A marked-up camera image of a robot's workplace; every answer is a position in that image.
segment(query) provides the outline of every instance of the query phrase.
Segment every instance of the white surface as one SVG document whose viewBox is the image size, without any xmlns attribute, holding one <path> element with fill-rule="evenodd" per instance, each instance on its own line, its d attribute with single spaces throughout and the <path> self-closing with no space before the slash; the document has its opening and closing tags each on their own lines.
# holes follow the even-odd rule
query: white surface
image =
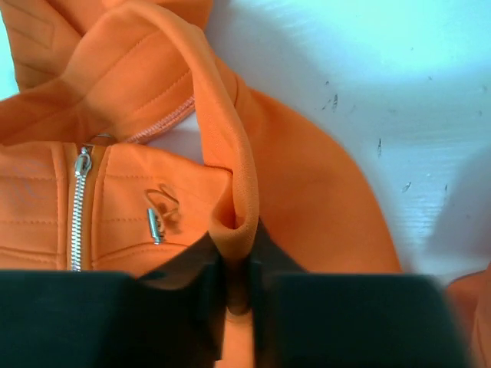
<svg viewBox="0 0 491 368">
<path fill-rule="evenodd" d="M 191 113 L 178 126 L 158 136 L 147 145 L 173 152 L 195 163 L 204 164 L 196 113 Z"/>
<path fill-rule="evenodd" d="M 207 34 L 251 86 L 346 147 L 408 269 L 448 281 L 488 263 L 491 2 L 215 0 Z M 5 30 L 0 53 L 6 97 Z M 173 134 L 196 141 L 187 124 Z"/>
</svg>

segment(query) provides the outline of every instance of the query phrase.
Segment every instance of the dark speck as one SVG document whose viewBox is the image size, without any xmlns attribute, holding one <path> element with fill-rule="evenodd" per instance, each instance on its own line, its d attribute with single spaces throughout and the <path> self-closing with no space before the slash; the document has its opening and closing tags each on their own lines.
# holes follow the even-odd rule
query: dark speck
<svg viewBox="0 0 491 368">
<path fill-rule="evenodd" d="M 336 111 L 338 108 L 338 94 L 335 94 L 334 101 L 332 102 L 332 111 Z"/>
<path fill-rule="evenodd" d="M 406 184 L 403 188 L 402 188 L 402 193 L 405 193 L 409 190 L 409 188 L 411 187 L 411 184 L 412 182 L 409 182 L 408 184 Z"/>
</svg>

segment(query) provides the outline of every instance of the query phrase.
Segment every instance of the drawstring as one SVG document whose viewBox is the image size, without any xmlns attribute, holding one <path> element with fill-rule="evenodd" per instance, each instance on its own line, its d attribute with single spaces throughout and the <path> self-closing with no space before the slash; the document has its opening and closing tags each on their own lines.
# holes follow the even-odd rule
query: drawstring
<svg viewBox="0 0 491 368">
<path fill-rule="evenodd" d="M 111 136 L 109 133 L 99 133 L 96 134 L 95 136 L 92 136 L 89 139 L 89 142 L 98 146 L 111 146 L 115 143 L 117 143 L 116 138 Z"/>
<path fill-rule="evenodd" d="M 167 202 L 171 203 L 171 206 L 164 203 L 157 204 L 150 196 L 164 197 Z M 166 227 L 172 226 L 179 220 L 179 201 L 169 194 L 168 188 L 163 184 L 159 185 L 159 189 L 145 190 L 145 199 L 150 205 L 147 210 L 150 234 L 153 242 L 158 245 L 165 241 Z"/>
</svg>

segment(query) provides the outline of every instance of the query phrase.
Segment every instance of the metal aglet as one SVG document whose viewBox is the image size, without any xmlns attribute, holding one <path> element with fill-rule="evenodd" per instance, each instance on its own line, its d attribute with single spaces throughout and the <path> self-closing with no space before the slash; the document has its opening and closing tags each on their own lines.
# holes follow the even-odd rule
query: metal aglet
<svg viewBox="0 0 491 368">
<path fill-rule="evenodd" d="M 148 216 L 148 225 L 150 226 L 150 234 L 152 235 L 153 238 L 153 243 L 155 245 L 159 245 L 162 243 L 162 235 L 160 234 L 160 230 L 159 230 L 159 221 L 157 218 L 157 214 L 153 209 L 148 209 L 147 216 Z"/>
</svg>

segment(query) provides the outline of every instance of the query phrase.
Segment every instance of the stitched seam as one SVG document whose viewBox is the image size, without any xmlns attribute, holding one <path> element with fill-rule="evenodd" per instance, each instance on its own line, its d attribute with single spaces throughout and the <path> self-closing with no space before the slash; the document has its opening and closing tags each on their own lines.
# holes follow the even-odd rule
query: stitched seam
<svg viewBox="0 0 491 368">
<path fill-rule="evenodd" d="M 171 89 L 173 89 L 181 80 L 183 80 L 185 77 L 187 77 L 190 73 L 191 73 L 191 70 L 188 69 L 184 74 L 182 74 L 180 77 L 178 77 L 170 86 L 168 86 L 168 88 L 166 88 L 164 91 L 160 92 L 158 95 L 156 95 L 150 101 L 147 101 L 142 106 L 138 107 L 134 112 L 132 112 L 130 114 L 130 116 L 133 115 L 134 113 L 138 113 L 139 111 L 141 111 L 142 109 L 144 109 L 148 105 L 152 104 L 153 102 L 155 102 L 156 100 L 158 100 L 159 98 L 161 98 L 164 94 L 166 94 Z"/>
<path fill-rule="evenodd" d="M 186 117 L 188 117 L 194 110 L 194 96 L 191 96 L 180 104 L 172 113 L 169 113 L 163 119 L 157 121 L 148 128 L 141 130 L 129 138 L 126 138 L 123 143 L 145 143 L 152 136 L 165 133 L 168 129 L 176 126 Z"/>
<path fill-rule="evenodd" d="M 43 18 L 39 18 L 37 15 L 33 14 L 33 13 L 30 13 L 29 11 L 27 11 L 25 8 L 21 8 L 20 6 L 18 6 L 17 4 L 14 4 L 13 2 L 9 1 L 9 0 L 3 0 L 3 2 L 7 5 L 10 5 L 11 7 L 13 7 L 15 10 L 18 10 L 19 12 L 21 13 L 24 13 L 26 15 L 29 15 L 31 17 L 33 17 L 34 19 L 36 19 L 37 21 L 40 21 L 41 23 L 45 23 L 46 25 L 52 25 L 49 21 L 46 21 L 44 20 Z"/>
<path fill-rule="evenodd" d="M 62 11 L 60 11 L 59 9 L 57 9 L 50 1 L 46 1 L 48 3 L 48 6 L 54 11 L 54 12 L 57 12 L 57 13 L 60 13 L 60 14 L 63 14 Z M 64 21 L 66 21 L 70 27 L 75 31 L 77 32 L 77 35 L 80 36 L 80 38 L 82 38 L 84 36 L 84 33 L 81 29 L 79 29 L 78 27 L 75 26 L 75 24 L 71 23 L 68 21 L 68 19 L 66 17 L 63 16 L 63 19 Z"/>
<path fill-rule="evenodd" d="M 27 69 L 30 69 L 31 71 L 35 71 L 35 72 L 38 72 L 41 74 L 46 74 L 49 77 L 56 77 L 57 76 L 55 73 L 51 73 L 50 71 L 43 71 L 42 69 L 36 68 L 32 65 L 25 63 L 24 61 L 20 61 L 16 57 L 13 57 L 12 60 L 14 61 L 15 65 L 20 65 L 21 67 L 25 67 Z"/>
<path fill-rule="evenodd" d="M 42 42 L 40 42 L 39 40 L 36 40 L 35 38 L 33 38 L 32 36 L 30 36 L 29 34 L 27 33 L 24 33 L 23 31 L 21 31 L 20 29 L 16 28 L 15 26 L 13 25 L 10 25 L 8 23 L 5 23 L 5 27 L 9 30 L 9 31 L 13 31 L 13 32 L 17 32 L 19 33 L 22 37 L 25 37 L 27 38 L 29 41 L 35 43 L 36 45 L 38 46 L 41 46 L 42 48 L 46 49 L 46 50 L 51 50 L 51 45 L 46 45 L 46 44 L 43 44 Z"/>
<path fill-rule="evenodd" d="M 172 243 L 170 241 L 163 243 L 159 247 L 162 247 L 164 245 L 176 246 L 176 247 L 187 247 L 187 245 L 181 245 L 179 243 Z M 135 245 L 128 245 L 127 247 L 122 248 L 122 249 L 117 249 L 115 251 L 109 251 L 108 253 L 101 255 L 96 261 L 104 261 L 106 259 L 110 259 L 110 258 L 112 259 L 112 257 L 124 257 L 124 256 L 128 255 L 129 253 L 142 251 L 143 250 L 142 248 L 145 248 L 146 250 L 151 251 L 155 248 L 155 244 L 147 241 L 147 242 L 138 243 Z"/>
<path fill-rule="evenodd" d="M 56 231 L 56 239 L 57 239 L 57 244 L 56 244 L 56 254 L 59 255 L 61 252 L 60 252 L 60 249 L 61 249 L 61 240 L 62 240 L 62 237 L 61 237 L 61 226 L 58 224 L 58 221 L 60 219 L 60 196 L 59 196 L 59 191 L 61 190 L 61 186 L 60 184 L 58 183 L 58 178 L 59 178 L 59 175 L 58 175 L 58 169 L 56 167 L 56 160 L 54 159 L 54 151 L 53 151 L 53 147 L 51 146 L 50 147 L 50 151 L 51 151 L 51 158 L 53 160 L 53 171 L 54 171 L 54 177 L 56 178 L 57 182 L 56 182 L 56 188 L 55 188 L 55 192 L 56 192 L 56 224 L 57 224 L 57 231 Z M 60 263 L 57 259 L 57 261 L 55 262 L 56 264 L 56 268 L 61 268 L 60 267 Z"/>
<path fill-rule="evenodd" d="M 4 251 L 4 253 L 13 253 L 14 255 L 27 255 L 28 257 L 40 257 L 40 259 L 43 259 L 42 257 L 53 257 L 53 256 L 58 256 L 58 253 L 53 253 L 53 252 L 48 252 L 48 251 L 26 251 L 26 250 L 20 250 L 17 248 L 9 248 L 5 246 L 0 246 L 0 251 Z"/>
<path fill-rule="evenodd" d="M 55 220 L 3 220 L 0 219 L 0 224 L 9 225 L 57 225 Z"/>
<path fill-rule="evenodd" d="M 37 178 L 34 176 L 16 176 L 16 175 L 11 175 L 11 176 L 3 176 L 0 175 L 0 179 L 20 179 L 20 180 L 45 180 L 45 181 L 52 181 L 52 182 L 57 182 L 60 179 L 57 178 Z"/>
<path fill-rule="evenodd" d="M 40 263 L 45 263 L 45 264 L 50 264 L 50 265 L 56 265 L 56 261 L 47 261 L 42 258 L 37 258 L 35 256 L 29 256 L 29 255 L 20 255 L 17 253 L 17 251 L 9 251 L 7 249 L 0 248 L 0 254 L 8 255 L 13 258 L 18 258 L 18 259 L 23 259 L 23 260 L 28 260 L 28 261 L 36 261 Z"/>
<path fill-rule="evenodd" d="M 132 54 L 134 52 L 134 50 L 139 47 L 142 43 L 144 43 L 149 37 L 155 35 L 156 33 L 158 33 L 159 31 L 155 31 L 153 33 L 150 33 L 148 34 L 147 36 L 143 37 L 142 39 L 140 39 L 134 46 L 132 46 L 126 54 L 124 54 L 122 57 L 120 57 L 119 59 L 117 59 L 113 65 L 111 65 L 109 67 L 109 69 L 107 69 L 107 71 L 105 73 L 103 73 L 96 81 L 96 83 L 94 83 L 94 85 L 92 85 L 89 90 L 87 91 L 87 93 L 84 95 L 84 96 L 81 96 L 80 97 L 80 100 L 77 101 L 75 104 L 73 105 L 70 105 L 69 107 L 65 108 L 65 109 L 62 109 L 62 110 L 56 110 L 55 112 L 53 113 L 50 113 L 49 115 L 47 115 L 46 117 L 42 117 L 40 120 L 37 120 L 34 124 L 34 125 L 39 125 L 39 124 L 42 124 L 45 120 L 48 120 L 48 119 L 51 119 L 52 117 L 55 117 L 57 115 L 62 115 L 63 113 L 65 113 L 66 111 L 68 110 L 71 110 L 71 109 L 75 109 L 78 107 L 78 105 L 80 105 L 82 102 L 85 101 L 85 99 L 87 99 L 87 96 L 89 94 L 91 94 L 91 91 L 123 60 L 125 60 L 130 54 Z M 101 130 L 104 130 L 104 129 L 107 129 L 107 127 L 110 126 L 110 123 L 104 127 L 101 127 Z M 20 129 L 19 131 L 17 132 L 14 132 L 12 134 L 15 135 L 15 134 L 18 134 L 22 131 L 22 129 Z"/>
<path fill-rule="evenodd" d="M 117 174 L 106 174 L 112 179 L 155 179 L 155 180 L 168 180 L 168 177 L 163 176 L 145 176 L 145 175 L 117 175 Z"/>
<path fill-rule="evenodd" d="M 150 249 L 140 249 L 139 251 L 132 251 L 130 253 L 126 253 L 124 255 L 111 255 L 111 256 L 103 256 L 102 258 L 98 259 L 97 261 L 94 261 L 92 262 L 93 265 L 95 265 L 96 263 L 104 263 L 104 262 L 109 262 L 109 261 L 116 261 L 118 259 L 122 259 L 122 258 L 126 258 L 126 257 L 130 257 L 132 255 L 139 255 L 141 253 L 148 253 L 148 252 L 164 252 L 164 253 L 169 253 L 169 252 L 172 252 L 173 250 L 171 249 L 167 249 L 167 248 L 162 248 L 163 246 L 165 245 L 170 245 L 170 246 L 173 246 L 173 247 L 182 247 L 182 248 L 187 248 L 188 246 L 187 245 L 183 245 L 183 244 L 168 244 L 168 243 L 164 243 L 160 246 L 156 246 L 155 248 L 150 248 Z"/>
<path fill-rule="evenodd" d="M 137 217 L 137 218 L 109 218 L 105 220 L 101 220 L 101 223 L 105 222 L 138 222 L 138 221 L 148 221 L 146 217 Z"/>
<path fill-rule="evenodd" d="M 109 164 L 110 164 L 110 159 L 112 158 L 112 153 L 113 150 L 112 150 L 112 147 L 108 147 L 106 149 L 106 152 L 104 153 L 104 155 L 107 155 L 107 162 L 106 162 L 106 167 L 104 167 L 104 173 L 107 173 L 107 169 L 109 168 Z M 101 167 L 99 167 L 99 172 L 98 173 L 101 173 L 102 171 L 102 162 L 101 162 Z M 94 213 L 95 211 L 99 211 L 99 213 L 102 213 L 104 211 L 104 198 L 105 198 L 105 190 L 106 190 L 106 178 L 107 178 L 107 175 L 104 175 L 103 178 L 102 178 L 102 188 L 101 188 L 101 200 L 100 200 L 100 205 L 99 205 L 99 209 L 96 209 L 95 206 L 92 208 L 92 224 L 91 224 L 91 228 L 92 228 L 92 231 L 94 230 Z M 97 234 L 95 235 L 95 238 L 97 239 L 97 246 L 101 243 L 101 237 L 100 237 L 100 229 L 99 227 L 97 227 Z M 92 242 L 91 244 L 91 257 L 94 258 L 94 243 Z M 94 262 L 95 260 L 93 259 L 92 262 L 91 262 L 91 265 L 92 265 L 92 268 L 94 268 Z"/>
</svg>

